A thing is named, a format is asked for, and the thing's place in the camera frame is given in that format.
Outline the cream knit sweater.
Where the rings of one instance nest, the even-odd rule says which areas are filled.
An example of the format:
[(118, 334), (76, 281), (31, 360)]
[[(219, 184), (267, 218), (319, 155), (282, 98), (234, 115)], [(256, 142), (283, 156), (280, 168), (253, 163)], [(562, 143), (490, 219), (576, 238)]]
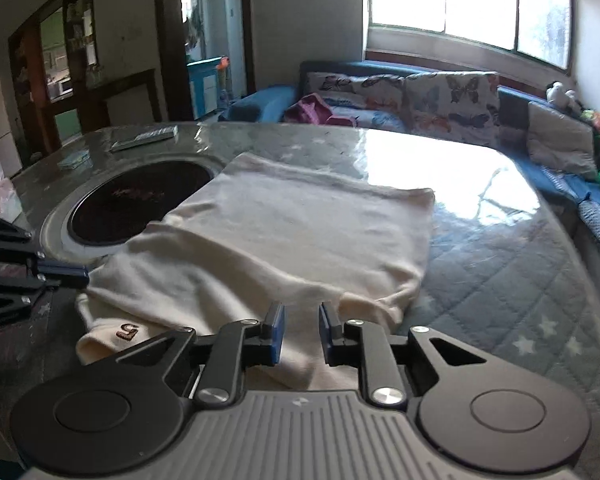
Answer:
[(76, 300), (90, 364), (171, 328), (210, 335), (286, 309), (282, 357), (260, 388), (347, 389), (328, 366), (317, 309), (395, 330), (425, 276), (434, 211), (428, 188), (397, 190), (241, 154), (90, 275)]

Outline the round black induction cooktop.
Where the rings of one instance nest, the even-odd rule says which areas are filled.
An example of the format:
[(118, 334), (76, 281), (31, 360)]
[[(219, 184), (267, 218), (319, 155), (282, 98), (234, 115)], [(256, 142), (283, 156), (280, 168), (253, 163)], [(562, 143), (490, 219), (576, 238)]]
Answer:
[(202, 155), (158, 155), (88, 179), (46, 216), (38, 239), (46, 256), (94, 266), (149, 222), (161, 220), (224, 168)]

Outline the small teal packet on table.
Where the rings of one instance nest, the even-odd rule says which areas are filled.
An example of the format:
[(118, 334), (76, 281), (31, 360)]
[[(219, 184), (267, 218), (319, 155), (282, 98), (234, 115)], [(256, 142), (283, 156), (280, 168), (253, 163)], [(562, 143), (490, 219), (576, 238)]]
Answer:
[(73, 169), (78, 168), (82, 164), (89, 162), (90, 160), (91, 160), (90, 151), (89, 150), (81, 150), (81, 151), (75, 152), (75, 153), (65, 157), (63, 160), (58, 162), (57, 166), (61, 170), (73, 170)]

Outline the grey quilted star tablecloth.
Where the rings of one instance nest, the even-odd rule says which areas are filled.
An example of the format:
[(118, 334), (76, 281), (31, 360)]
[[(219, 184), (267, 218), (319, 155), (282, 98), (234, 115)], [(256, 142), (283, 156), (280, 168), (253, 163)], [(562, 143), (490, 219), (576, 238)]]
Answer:
[[(406, 326), (428, 325), (571, 388), (592, 431), (582, 478), (600, 479), (600, 300), (570, 237), (507, 156), (490, 148), (405, 133), (274, 124), (184, 124), (171, 141), (110, 153), (131, 127), (70, 142), (15, 177), (18, 224), (46, 216), (88, 179), (158, 155), (202, 155), (224, 166), (249, 152), (284, 164), (344, 174), (436, 196), (430, 261)], [(89, 150), (73, 170), (57, 164)]]

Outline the dark wooden shelf divider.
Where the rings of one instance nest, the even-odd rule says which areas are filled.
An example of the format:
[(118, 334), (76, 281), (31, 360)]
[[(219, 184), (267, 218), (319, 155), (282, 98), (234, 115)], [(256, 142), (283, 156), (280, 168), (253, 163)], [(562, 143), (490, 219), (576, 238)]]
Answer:
[(75, 136), (158, 122), (154, 0), (45, 0), (7, 38), (24, 166)]

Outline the grey remote on table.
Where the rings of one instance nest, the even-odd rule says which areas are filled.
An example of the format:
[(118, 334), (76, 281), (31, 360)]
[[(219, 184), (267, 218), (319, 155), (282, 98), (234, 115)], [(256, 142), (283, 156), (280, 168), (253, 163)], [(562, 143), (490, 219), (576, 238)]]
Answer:
[(137, 134), (134, 138), (116, 141), (110, 146), (110, 153), (117, 153), (132, 148), (140, 148), (144, 145), (174, 140), (178, 137), (177, 126), (167, 126), (159, 129), (145, 131)]

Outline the blue cabinet in doorway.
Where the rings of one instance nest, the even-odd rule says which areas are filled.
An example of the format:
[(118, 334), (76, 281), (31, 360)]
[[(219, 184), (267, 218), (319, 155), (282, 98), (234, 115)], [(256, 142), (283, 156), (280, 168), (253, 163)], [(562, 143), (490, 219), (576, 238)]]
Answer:
[(194, 118), (215, 113), (220, 108), (220, 73), (228, 67), (228, 58), (204, 58), (187, 64), (189, 90), (192, 95)]

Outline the plain grey cushion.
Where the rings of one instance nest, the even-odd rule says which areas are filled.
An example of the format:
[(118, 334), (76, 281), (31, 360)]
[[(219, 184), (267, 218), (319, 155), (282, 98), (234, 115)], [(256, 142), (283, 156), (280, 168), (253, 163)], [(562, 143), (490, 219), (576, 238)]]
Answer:
[(537, 102), (528, 104), (527, 150), (532, 162), (594, 180), (597, 167), (592, 128)]

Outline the blue corner sofa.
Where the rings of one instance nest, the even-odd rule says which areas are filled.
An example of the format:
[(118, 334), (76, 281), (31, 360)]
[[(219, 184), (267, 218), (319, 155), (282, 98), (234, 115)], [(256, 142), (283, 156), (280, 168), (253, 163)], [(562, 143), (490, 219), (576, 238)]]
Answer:
[(333, 122), (494, 148), (561, 214), (578, 217), (600, 251), (600, 135), (573, 114), (504, 86), (498, 73), (306, 61), (298, 84), (254, 92), (220, 117)]

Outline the large butterfly print pillow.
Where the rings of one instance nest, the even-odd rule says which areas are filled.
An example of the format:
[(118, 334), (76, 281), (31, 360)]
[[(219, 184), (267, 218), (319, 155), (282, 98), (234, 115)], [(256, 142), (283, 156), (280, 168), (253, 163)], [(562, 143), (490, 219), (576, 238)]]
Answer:
[(495, 148), (500, 135), (500, 75), (431, 72), (405, 78), (411, 132)]

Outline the white black plush toy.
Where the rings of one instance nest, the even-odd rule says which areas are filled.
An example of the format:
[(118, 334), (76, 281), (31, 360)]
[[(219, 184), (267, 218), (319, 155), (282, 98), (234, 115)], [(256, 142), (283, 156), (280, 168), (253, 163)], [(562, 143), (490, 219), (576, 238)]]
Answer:
[(567, 89), (561, 81), (554, 81), (546, 88), (546, 100), (561, 110), (576, 112), (579, 109), (576, 92)]

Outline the low butterfly print pillow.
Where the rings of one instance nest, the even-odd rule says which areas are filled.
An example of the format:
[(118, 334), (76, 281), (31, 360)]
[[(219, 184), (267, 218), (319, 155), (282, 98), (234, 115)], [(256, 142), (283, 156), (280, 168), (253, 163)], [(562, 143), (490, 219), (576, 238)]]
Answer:
[(319, 96), (336, 116), (358, 128), (408, 133), (412, 122), (404, 77), (309, 72), (304, 91)]

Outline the purple crumpled garment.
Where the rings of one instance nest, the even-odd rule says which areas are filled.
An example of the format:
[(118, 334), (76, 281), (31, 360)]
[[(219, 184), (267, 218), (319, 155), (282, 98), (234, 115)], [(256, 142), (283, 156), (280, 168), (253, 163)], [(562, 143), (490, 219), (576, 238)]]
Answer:
[(317, 94), (311, 93), (285, 110), (283, 122), (312, 126), (355, 127), (354, 119), (335, 114)]

